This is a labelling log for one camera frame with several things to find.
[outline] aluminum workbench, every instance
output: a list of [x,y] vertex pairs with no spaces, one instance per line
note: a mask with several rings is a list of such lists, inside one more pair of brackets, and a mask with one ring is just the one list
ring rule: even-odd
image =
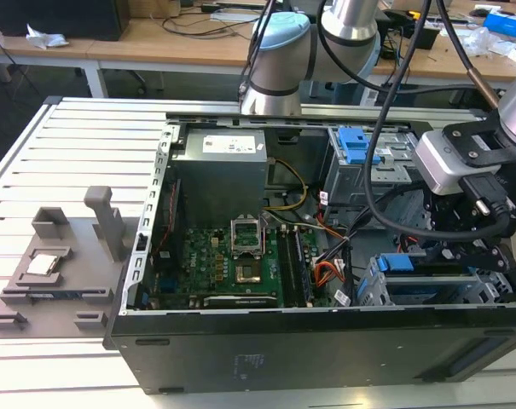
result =
[[[236,112],[233,103],[49,100],[0,163],[0,290],[33,231],[40,206],[92,216],[91,184],[109,185],[122,216],[140,216],[166,112]],[[376,108],[304,106],[312,115],[375,118]],[[390,118],[434,127],[471,120],[466,111],[392,109]],[[516,407],[516,351],[464,383],[233,394],[146,396],[101,339],[0,341],[0,407],[307,408]]]

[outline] green circuit board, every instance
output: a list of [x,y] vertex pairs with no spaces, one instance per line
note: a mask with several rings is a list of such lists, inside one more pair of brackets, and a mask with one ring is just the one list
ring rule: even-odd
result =
[[[235,243],[255,245],[255,233],[255,229],[237,230]],[[229,294],[275,297],[278,307],[282,308],[284,304],[276,235],[273,228],[263,231],[261,258],[242,255],[234,259],[231,254],[230,228],[189,229],[184,235],[183,261],[176,287],[169,294],[156,295],[161,300],[161,307],[183,308],[187,296]],[[301,231],[301,241],[308,274],[311,276],[310,261],[318,255],[314,232],[310,229]],[[317,304],[323,304],[323,301],[317,300]]]

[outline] ram slot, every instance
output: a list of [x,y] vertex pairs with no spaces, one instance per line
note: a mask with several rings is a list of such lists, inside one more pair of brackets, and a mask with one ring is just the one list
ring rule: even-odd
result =
[[299,272],[298,248],[293,232],[282,232],[277,229],[279,268],[281,273],[282,295],[284,306],[304,307],[303,282]]

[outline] cpu chip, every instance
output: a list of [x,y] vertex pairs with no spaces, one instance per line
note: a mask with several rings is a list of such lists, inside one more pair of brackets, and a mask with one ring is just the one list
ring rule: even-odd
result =
[[235,282],[237,284],[261,283],[261,260],[237,260],[235,264]]

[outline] motherboard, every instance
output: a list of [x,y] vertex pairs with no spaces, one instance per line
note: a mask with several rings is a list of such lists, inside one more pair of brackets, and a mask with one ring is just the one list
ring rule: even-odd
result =
[[[290,308],[327,304],[317,289],[312,257],[319,254],[311,229],[188,229],[178,271],[156,269],[151,302],[160,309]],[[261,255],[238,254],[257,245]]]

